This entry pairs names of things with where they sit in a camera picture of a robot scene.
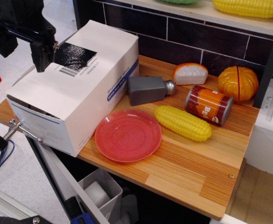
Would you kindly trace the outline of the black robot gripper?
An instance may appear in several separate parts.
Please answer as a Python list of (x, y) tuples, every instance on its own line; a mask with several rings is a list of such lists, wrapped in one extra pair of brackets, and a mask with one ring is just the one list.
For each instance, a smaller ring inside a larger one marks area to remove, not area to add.
[(31, 42), (32, 60), (39, 73), (54, 62), (58, 49), (56, 29), (44, 18), (43, 9), (42, 0), (0, 0), (0, 54), (6, 58), (14, 52), (16, 37)]

